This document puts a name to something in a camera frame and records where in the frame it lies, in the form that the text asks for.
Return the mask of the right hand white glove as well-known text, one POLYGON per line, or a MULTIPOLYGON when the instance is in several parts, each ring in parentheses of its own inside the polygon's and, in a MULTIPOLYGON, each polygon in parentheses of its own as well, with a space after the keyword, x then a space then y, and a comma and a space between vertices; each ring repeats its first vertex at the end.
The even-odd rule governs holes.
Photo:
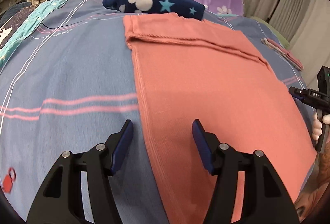
POLYGON ((317 111, 314 112, 313 115, 313 125, 312 125, 312 138, 315 141, 318 141, 319 137, 323 133, 322 126, 323 124, 330 124, 330 115, 327 114, 323 116, 322 120, 318 120, 318 114, 317 111))

